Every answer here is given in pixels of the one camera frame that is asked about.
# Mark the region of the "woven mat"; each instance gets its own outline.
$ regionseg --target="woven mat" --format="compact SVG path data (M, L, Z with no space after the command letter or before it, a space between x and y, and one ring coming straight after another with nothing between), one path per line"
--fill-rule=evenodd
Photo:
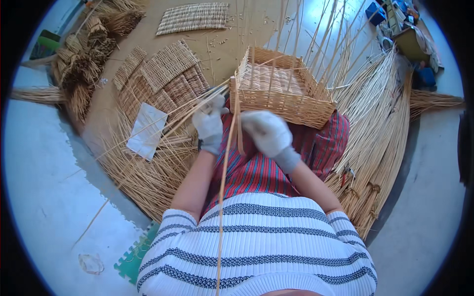
M145 57L146 51L138 46L130 52L114 75L114 84L118 90L122 90L130 75L132 75L133 71L135 71Z
M278 92L286 92L288 89L288 80L290 79L291 70L287 69L281 71L282 69L275 67L273 72L272 80L272 90ZM254 79L253 79L253 90L269 90L270 88L270 75L272 74L271 65L261 65L255 63L254 66ZM244 79L240 85L240 89L249 90L250 89L250 76L252 75L251 64L247 64L246 71L244 74ZM292 81L290 83L290 93L293 95L302 95L302 89L304 89L304 82L298 77L298 75L293 71Z
M128 119L131 122L135 122L141 102L169 113L191 99L195 99L208 88L209 84L198 65L194 65L182 74L179 74L157 93L152 90L141 71L136 71L120 93L119 100ZM192 107L192 105L189 105L170 114L168 122L173 121L176 116L187 112Z
M155 54L140 70L153 92L157 93L176 76L198 62L199 59L181 39Z
M200 3L167 9L157 36L200 29L225 29L229 3Z

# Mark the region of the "hand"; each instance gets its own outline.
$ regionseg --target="hand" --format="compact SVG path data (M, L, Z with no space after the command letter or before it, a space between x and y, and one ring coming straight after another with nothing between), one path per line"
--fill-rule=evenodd
M220 154L223 125L220 116L229 113L224 108L225 98L217 95L208 106L203 106L192 116L192 124L198 131L198 138L202 140L201 150L206 150L214 155Z
M285 174L290 174L300 160L295 152L293 135L286 122L270 111L245 111L242 127L250 134L258 150L272 158Z

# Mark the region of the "white paper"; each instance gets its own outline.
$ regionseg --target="white paper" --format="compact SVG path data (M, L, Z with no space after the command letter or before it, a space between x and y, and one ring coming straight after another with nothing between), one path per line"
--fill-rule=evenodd
M160 143L162 130L168 115L155 107L142 103L132 129L132 137L127 147L143 158L151 161Z

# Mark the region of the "woven basket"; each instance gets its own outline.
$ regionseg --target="woven basket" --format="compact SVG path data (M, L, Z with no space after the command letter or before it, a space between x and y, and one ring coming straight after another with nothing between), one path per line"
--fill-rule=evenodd
M234 112L237 85L242 111L269 110L287 122L321 129L336 109L328 90L318 88L318 83L312 75L308 75L307 69L293 70L292 80L289 81L292 56L261 47L255 47L254 73L251 79L253 51L251 46L247 48L235 76L230 78L230 111ZM281 55L283 57L276 59L270 88L273 61L260 64ZM305 67L301 57L295 59L294 69Z

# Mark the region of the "white knit sweater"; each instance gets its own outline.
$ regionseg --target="white knit sweater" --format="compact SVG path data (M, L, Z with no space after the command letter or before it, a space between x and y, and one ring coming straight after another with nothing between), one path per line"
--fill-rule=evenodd
M343 212L325 215L306 197L244 193L224 201L221 295L303 289L329 295L373 295L377 274ZM169 209L143 258L139 295L214 295L219 206L199 223Z

